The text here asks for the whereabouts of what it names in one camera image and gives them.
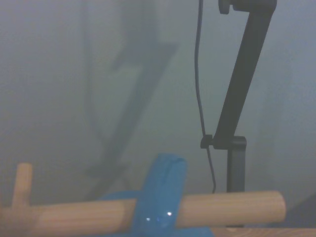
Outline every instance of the blue plastic holder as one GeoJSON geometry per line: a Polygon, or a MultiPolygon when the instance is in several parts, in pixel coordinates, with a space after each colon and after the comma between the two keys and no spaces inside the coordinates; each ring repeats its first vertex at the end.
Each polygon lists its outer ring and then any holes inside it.
{"type": "Polygon", "coordinates": [[[214,237],[209,227],[176,229],[187,163],[173,154],[160,154],[140,191],[106,195],[102,200],[137,199],[128,233],[100,237],[214,237]]]}

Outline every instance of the metal bracket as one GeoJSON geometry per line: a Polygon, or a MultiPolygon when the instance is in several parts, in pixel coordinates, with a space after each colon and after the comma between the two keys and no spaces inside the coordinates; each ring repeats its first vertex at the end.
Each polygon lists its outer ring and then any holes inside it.
{"type": "Polygon", "coordinates": [[[277,0],[218,0],[221,14],[228,14],[231,5],[235,11],[273,13],[277,6],[277,0]]]}
{"type": "MultiPolygon", "coordinates": [[[[200,147],[206,149],[213,145],[213,136],[205,135],[200,147]]],[[[227,149],[227,192],[245,191],[246,169],[246,145],[245,137],[235,136],[227,149]]]]}

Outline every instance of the black wire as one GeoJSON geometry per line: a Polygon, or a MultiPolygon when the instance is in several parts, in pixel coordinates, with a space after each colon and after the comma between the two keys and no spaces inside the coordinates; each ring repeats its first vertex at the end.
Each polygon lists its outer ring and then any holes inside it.
{"type": "MultiPolygon", "coordinates": [[[[198,51],[199,51],[199,42],[200,42],[201,28],[202,28],[202,13],[203,13],[203,0],[199,0],[198,1],[198,17],[197,17],[197,38],[196,38],[196,47],[195,47],[195,52],[194,52],[194,70],[195,70],[195,81],[196,81],[196,92],[197,92],[197,104],[198,104],[198,110],[199,110],[199,117],[201,120],[202,134],[204,137],[206,133],[205,133],[201,96],[199,93],[199,78],[198,78],[198,51]]],[[[206,150],[207,150],[207,157],[208,157],[208,162],[211,169],[212,180],[213,180],[212,193],[215,193],[216,179],[215,179],[214,167],[213,167],[213,163],[211,159],[211,152],[209,150],[209,147],[207,147],[206,150]]]]}

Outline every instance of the wooden peg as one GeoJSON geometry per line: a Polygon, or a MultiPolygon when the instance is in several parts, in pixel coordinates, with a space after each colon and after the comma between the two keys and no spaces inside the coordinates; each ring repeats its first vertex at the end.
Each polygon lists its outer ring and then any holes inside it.
{"type": "Polygon", "coordinates": [[[29,163],[20,163],[15,177],[12,208],[27,207],[30,205],[31,186],[32,165],[29,163]]]}

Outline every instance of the gray wall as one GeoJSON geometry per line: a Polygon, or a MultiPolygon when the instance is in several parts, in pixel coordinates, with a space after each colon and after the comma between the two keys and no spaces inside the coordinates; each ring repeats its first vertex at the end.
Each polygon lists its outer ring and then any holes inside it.
{"type": "MultiPolygon", "coordinates": [[[[198,1],[0,3],[0,189],[34,165],[33,203],[138,189],[160,152],[189,162],[187,193],[210,192],[194,88],[198,1]]],[[[316,3],[279,0],[237,135],[248,190],[280,190],[291,209],[316,193],[316,3]]],[[[205,0],[200,85],[214,133],[247,15],[205,0]]],[[[211,151],[218,191],[226,153],[211,151]]]]}

